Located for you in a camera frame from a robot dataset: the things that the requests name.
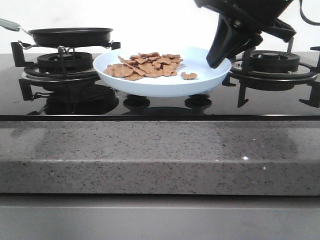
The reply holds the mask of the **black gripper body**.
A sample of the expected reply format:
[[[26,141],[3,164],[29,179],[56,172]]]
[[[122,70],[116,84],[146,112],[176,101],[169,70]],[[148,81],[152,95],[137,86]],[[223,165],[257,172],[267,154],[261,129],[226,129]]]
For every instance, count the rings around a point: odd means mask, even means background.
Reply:
[[[196,0],[197,7],[207,8],[226,17],[231,25],[246,32],[265,32],[289,42],[296,31],[279,16],[290,0]]]

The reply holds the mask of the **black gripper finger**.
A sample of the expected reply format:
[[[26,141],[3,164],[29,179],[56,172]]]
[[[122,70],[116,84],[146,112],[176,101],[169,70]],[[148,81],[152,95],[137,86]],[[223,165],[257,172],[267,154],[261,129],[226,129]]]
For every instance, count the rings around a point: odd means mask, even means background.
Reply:
[[[236,55],[247,51],[249,49],[255,48],[260,45],[263,38],[260,34],[253,34],[246,40],[240,40],[236,42],[236,46],[226,55],[228,59],[234,59]]]
[[[228,55],[239,46],[239,32],[232,26],[231,19],[220,14],[213,43],[206,56],[211,68],[217,68]]]

